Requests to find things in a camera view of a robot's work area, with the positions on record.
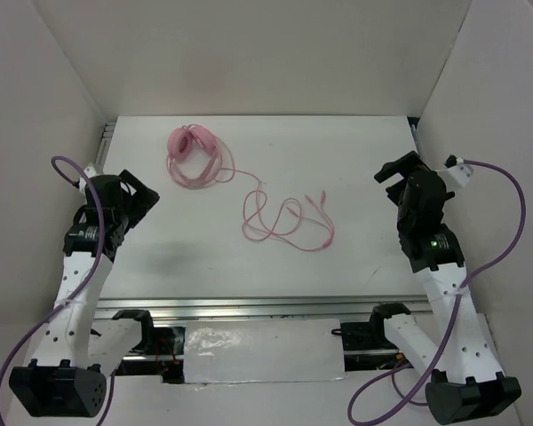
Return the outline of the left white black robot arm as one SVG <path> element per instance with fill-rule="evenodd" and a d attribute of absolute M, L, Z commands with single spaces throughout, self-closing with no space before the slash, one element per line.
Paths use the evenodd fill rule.
<path fill-rule="evenodd" d="M 85 174 L 78 184 L 84 204 L 64 236 L 55 314 L 29 363 L 14 367 L 9 377 L 10 389 L 33 417 L 97 416 L 122 358 L 151 351 L 157 340 L 145 310 L 121 310 L 100 328 L 93 321 L 117 250 L 159 195 L 128 170 L 104 175 L 88 167 Z"/>

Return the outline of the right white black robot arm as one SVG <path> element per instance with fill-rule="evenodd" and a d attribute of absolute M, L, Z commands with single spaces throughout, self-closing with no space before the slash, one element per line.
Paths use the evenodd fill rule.
<path fill-rule="evenodd" d="M 398 209 L 397 232 L 403 254 L 423 285 L 444 336 L 434 343 L 401 303 L 376 306 L 370 316 L 370 340 L 396 346 L 421 376 L 427 407 L 440 425 L 493 417 L 521 396 L 517 378 L 507 375 L 489 347 L 470 294 L 474 273 L 443 222 L 443 208 L 473 174 L 472 165 L 450 156 L 444 170 L 431 170 L 411 151 L 387 162 L 375 175 L 383 183 L 401 180 L 386 195 Z"/>

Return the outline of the pink headphones with cable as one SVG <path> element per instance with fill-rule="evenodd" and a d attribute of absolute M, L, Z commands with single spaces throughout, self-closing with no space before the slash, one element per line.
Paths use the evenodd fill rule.
<path fill-rule="evenodd" d="M 243 175 L 255 181 L 256 187 L 245 195 L 242 204 L 241 232 L 248 241 L 260 243 L 266 240 L 276 240 L 306 253 L 321 252 L 332 244 L 336 228 L 325 211 L 325 192 L 321 193 L 318 201 L 309 195 L 305 196 L 307 203 L 320 216 L 318 220 L 305 214 L 303 203 L 299 199 L 289 197 L 282 201 L 274 222 L 269 225 L 263 218 L 263 210 L 268 203 L 266 183 L 256 174 L 237 168 L 231 149 L 221 138 L 202 125 L 193 123 L 172 131 L 166 147 L 168 174 L 177 185 L 187 190 L 203 190 L 214 185 L 224 185 L 233 181 L 237 175 Z M 205 153 L 208 162 L 198 175 L 192 177 L 182 170 L 181 164 L 195 149 Z M 314 248 L 301 247 L 293 242 L 290 237 L 305 223 L 321 227 L 328 233 L 327 239 Z"/>

